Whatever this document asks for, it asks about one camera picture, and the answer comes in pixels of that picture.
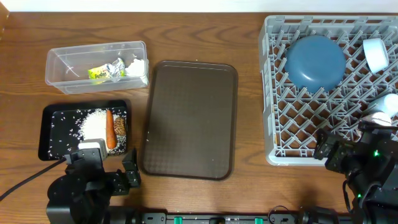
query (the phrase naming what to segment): white dish rack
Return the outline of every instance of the white dish rack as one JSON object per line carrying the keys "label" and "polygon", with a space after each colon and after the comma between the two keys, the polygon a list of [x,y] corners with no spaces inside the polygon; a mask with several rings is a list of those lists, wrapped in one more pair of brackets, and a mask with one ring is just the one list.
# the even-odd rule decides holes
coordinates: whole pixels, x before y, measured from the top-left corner
{"label": "white dish rack", "polygon": [[[398,93],[398,17],[395,16],[268,16],[259,35],[259,60],[264,90],[266,159],[275,166],[323,166],[312,157],[315,132],[325,128],[345,139],[359,138],[355,129],[370,102]],[[346,56],[342,82],[332,91],[309,93],[288,79],[285,52],[298,39],[323,35]],[[389,66],[373,74],[362,41],[380,37]]]}

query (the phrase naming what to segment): brown textured food item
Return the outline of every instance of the brown textured food item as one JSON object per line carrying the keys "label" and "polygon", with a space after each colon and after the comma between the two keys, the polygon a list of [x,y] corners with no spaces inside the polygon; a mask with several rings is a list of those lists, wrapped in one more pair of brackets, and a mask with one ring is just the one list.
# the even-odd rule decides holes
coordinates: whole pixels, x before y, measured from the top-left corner
{"label": "brown textured food item", "polygon": [[110,110],[106,110],[106,146],[108,149],[114,149],[118,140],[113,131],[113,115]]}
{"label": "brown textured food item", "polygon": [[114,120],[113,129],[114,129],[114,132],[117,135],[125,136],[126,135],[126,129],[124,128],[124,119],[123,118],[116,118]]}

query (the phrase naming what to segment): transparent plastic bin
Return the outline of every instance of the transparent plastic bin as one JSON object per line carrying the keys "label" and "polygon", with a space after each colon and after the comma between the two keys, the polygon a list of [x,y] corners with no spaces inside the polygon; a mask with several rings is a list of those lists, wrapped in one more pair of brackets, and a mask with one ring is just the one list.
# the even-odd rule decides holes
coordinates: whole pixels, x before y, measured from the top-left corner
{"label": "transparent plastic bin", "polygon": [[[145,72],[140,77],[104,78],[90,80],[88,70],[117,58],[126,68],[133,60],[145,61]],[[47,55],[45,82],[64,94],[142,88],[148,85],[148,59],[143,41],[83,45],[51,49]]]}
{"label": "transparent plastic bin", "polygon": [[[309,93],[297,88],[284,66],[286,51],[308,35],[335,41],[346,57],[343,80],[331,91]],[[372,73],[363,40],[381,38],[389,66]],[[259,60],[264,90],[266,159],[275,166],[324,166],[313,158],[315,133],[324,128],[347,140],[357,140],[361,115],[370,102],[398,93],[398,17],[396,16],[268,16],[259,34]],[[398,125],[398,117],[393,118]],[[398,141],[398,133],[393,135]]]}

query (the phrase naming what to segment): orange carrot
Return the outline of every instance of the orange carrot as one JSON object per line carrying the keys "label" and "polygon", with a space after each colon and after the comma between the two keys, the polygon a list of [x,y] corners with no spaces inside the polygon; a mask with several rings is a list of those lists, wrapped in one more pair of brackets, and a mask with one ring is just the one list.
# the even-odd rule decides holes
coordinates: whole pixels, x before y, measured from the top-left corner
{"label": "orange carrot", "polygon": [[114,149],[116,144],[116,135],[113,130],[113,115],[110,110],[106,110],[106,146],[109,149]]}

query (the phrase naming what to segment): white mug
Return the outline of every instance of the white mug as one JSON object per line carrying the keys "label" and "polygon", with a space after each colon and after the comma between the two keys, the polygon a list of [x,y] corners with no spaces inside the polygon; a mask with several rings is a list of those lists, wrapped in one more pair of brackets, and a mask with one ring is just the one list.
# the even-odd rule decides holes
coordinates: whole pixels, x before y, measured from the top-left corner
{"label": "white mug", "polygon": [[380,38],[368,39],[363,41],[366,61],[373,73],[377,73],[387,68],[388,54],[384,42]]}

